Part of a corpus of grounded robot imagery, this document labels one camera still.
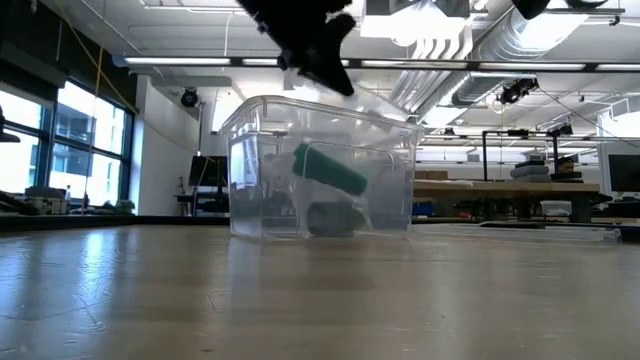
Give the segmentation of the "black pipe frame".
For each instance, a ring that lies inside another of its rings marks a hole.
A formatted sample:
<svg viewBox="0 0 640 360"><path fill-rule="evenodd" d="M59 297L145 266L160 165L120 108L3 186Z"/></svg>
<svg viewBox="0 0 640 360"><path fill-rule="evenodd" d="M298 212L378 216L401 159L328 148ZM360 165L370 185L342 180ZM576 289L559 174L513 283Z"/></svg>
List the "black pipe frame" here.
<svg viewBox="0 0 640 360"><path fill-rule="evenodd" d="M559 138L560 135L557 132L539 132L529 131L526 129L510 129L510 130L485 130L482 132L482 162L483 162L483 175L484 180L489 180L489 154L488 154L488 137L495 135L498 139L499 147L499 181L506 180L506 173L504 172L504 161L502 151L502 141L506 137L508 139L523 140L523 141L544 141L547 144L551 144L552 147L552 160L555 173L569 173L574 170L574 167L579 162L578 155L564 155L560 156L559 153Z"/></svg>

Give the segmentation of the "green bandage strip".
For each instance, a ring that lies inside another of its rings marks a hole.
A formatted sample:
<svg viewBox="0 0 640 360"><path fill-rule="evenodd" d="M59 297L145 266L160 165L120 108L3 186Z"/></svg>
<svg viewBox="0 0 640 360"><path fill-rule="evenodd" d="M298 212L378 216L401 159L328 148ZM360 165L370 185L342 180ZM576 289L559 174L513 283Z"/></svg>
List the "green bandage strip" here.
<svg viewBox="0 0 640 360"><path fill-rule="evenodd" d="M351 201L313 202L306 212L309 233L318 237L348 237L367 228L367 216Z"/></svg>

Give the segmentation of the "white plastic bin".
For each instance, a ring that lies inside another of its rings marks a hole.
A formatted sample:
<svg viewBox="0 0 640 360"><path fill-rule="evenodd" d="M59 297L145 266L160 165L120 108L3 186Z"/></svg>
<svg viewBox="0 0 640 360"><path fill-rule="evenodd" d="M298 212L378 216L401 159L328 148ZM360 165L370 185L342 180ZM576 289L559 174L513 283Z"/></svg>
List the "white plastic bin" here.
<svg viewBox="0 0 640 360"><path fill-rule="evenodd" d="M544 200L540 202L542 213L547 217L561 217L572 215L572 203L561 200Z"/></svg>

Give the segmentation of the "clear plastic container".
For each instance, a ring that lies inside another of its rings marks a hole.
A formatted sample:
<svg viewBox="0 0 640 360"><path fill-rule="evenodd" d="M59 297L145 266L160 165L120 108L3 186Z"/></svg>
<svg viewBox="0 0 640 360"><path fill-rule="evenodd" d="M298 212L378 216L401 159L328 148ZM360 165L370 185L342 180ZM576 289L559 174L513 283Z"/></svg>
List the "clear plastic container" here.
<svg viewBox="0 0 640 360"><path fill-rule="evenodd" d="M221 127L221 133L228 139ZM420 135L416 145L416 150L424 136L422 127L412 124L419 129ZM415 150L415 167L416 167L416 150ZM236 191L229 181L229 164L228 164L228 147L227 147L227 165L228 165L228 185L229 185L229 204L230 204L230 226L236 235L250 237L292 237L306 238L312 237L306 234L290 234L277 230L273 223L274 219L287 214L288 210L293 207L298 209L305 204L294 204L291 201L285 201L282 204L276 204L273 201L264 201L258 195L242 195ZM412 220L412 208L414 202L414 182L415 168L412 172L413 179L409 185L409 195L405 196L402 201L393 201L386 206L380 203L371 203L361 205L364 207L371 218L372 228L370 230L358 231L371 232L404 232L409 229Z"/></svg>

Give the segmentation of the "black computer monitor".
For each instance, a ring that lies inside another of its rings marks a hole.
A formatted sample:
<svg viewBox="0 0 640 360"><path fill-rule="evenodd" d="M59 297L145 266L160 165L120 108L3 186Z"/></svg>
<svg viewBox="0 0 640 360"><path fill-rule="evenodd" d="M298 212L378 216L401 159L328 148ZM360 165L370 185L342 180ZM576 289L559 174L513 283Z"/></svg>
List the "black computer monitor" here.
<svg viewBox="0 0 640 360"><path fill-rule="evenodd" d="M188 184L191 187L226 187L227 170L226 156L194 156Z"/></svg>
<svg viewBox="0 0 640 360"><path fill-rule="evenodd" d="M611 190L640 193L640 155L609 155L608 161Z"/></svg>

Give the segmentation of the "silver ribbed air duct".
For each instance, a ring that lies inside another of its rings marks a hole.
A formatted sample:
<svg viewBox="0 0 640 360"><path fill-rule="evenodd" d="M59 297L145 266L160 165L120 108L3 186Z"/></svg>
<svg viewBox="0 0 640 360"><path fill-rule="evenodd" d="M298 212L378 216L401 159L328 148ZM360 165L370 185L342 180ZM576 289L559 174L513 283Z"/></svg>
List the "silver ribbed air duct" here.
<svg viewBox="0 0 640 360"><path fill-rule="evenodd" d="M561 14L542 13L527 19L514 8L503 14L478 40L472 39L471 28L466 26L452 40L419 41L414 55L444 57L451 50L451 57L456 60L540 60L588 19L586 14L575 13L567 5L562 10ZM450 108L440 110L440 105L452 105L465 112L505 82L497 76L475 77L462 72L404 71L390 100L400 108L416 113L420 120L449 121L459 114Z"/></svg>

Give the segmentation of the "wooden background table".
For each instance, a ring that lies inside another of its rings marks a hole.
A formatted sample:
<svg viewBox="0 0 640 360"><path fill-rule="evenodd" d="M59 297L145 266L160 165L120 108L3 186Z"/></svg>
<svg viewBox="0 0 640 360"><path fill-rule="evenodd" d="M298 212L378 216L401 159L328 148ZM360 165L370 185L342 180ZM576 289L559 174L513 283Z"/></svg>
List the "wooden background table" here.
<svg viewBox="0 0 640 360"><path fill-rule="evenodd" d="M590 223L590 201L600 195L600 186L587 183L527 183L488 181L416 180L414 200L426 202L455 197L460 199L509 199L516 202L561 200L571 203L571 221Z"/></svg>

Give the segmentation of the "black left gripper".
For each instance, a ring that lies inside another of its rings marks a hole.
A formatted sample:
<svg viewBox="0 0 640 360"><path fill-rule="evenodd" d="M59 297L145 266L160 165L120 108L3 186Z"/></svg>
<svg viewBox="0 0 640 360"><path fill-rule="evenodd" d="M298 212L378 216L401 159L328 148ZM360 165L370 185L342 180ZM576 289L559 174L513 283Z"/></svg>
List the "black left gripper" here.
<svg viewBox="0 0 640 360"><path fill-rule="evenodd" d="M281 50L277 66L296 69L343 96L355 92L340 58L346 36L356 26L343 12L350 0L235 0Z"/></svg>

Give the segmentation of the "green bandage with white core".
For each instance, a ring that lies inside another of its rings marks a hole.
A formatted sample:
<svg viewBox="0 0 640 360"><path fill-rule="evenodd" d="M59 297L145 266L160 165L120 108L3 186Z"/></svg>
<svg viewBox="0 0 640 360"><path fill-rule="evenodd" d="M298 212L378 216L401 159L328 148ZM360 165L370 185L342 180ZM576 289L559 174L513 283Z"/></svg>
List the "green bandage with white core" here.
<svg viewBox="0 0 640 360"><path fill-rule="evenodd" d="M352 196L362 195L368 185L367 178L330 155L343 147L325 143L301 143L293 151L292 172L302 178L341 190Z"/></svg>

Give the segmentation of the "stack of grey boxes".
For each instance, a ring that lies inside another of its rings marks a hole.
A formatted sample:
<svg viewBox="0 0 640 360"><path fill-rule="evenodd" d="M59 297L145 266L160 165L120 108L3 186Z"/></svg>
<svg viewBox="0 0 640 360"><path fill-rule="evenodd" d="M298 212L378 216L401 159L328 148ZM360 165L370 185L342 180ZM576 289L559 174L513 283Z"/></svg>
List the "stack of grey boxes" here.
<svg viewBox="0 0 640 360"><path fill-rule="evenodd" d="M516 164L511 170L510 176L514 182L547 183L551 181L548 166L540 160Z"/></svg>

